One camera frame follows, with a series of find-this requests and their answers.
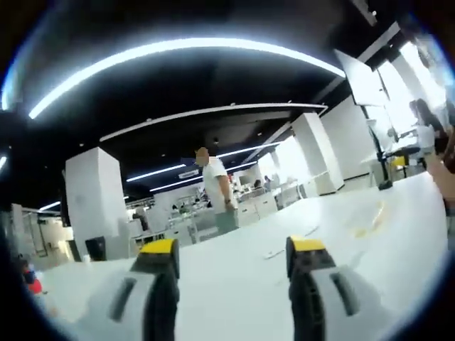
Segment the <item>hand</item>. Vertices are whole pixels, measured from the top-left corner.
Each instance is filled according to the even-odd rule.
[[[232,204],[232,202],[229,200],[229,201],[225,201],[225,206],[226,206],[226,210],[227,211],[233,211],[235,208],[234,208],[234,205]]]

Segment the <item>woman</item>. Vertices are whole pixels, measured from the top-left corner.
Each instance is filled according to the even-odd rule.
[[[264,188],[267,192],[270,192],[270,190],[272,189],[272,181],[270,180],[270,178],[266,175],[264,177]]]
[[[441,122],[430,111],[428,104],[419,98],[417,101],[412,101],[409,106],[417,118],[417,139],[423,154],[433,151],[436,154],[443,153],[446,150],[449,137]]]

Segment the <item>monitor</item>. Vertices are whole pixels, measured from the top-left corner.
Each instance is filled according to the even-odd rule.
[[[346,74],[355,104],[384,107],[380,94],[382,85],[371,67],[339,50],[335,50],[335,54]]]

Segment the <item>tabletop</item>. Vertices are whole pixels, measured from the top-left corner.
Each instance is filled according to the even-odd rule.
[[[292,234],[321,239],[337,266],[368,283],[385,311],[384,330],[419,310],[447,252],[444,206],[428,173],[389,190],[303,199],[248,227],[182,248],[176,339],[292,340],[280,253]],[[43,281],[62,317],[74,322],[90,296],[109,286],[106,278],[122,276],[132,262],[66,264],[47,271]]]

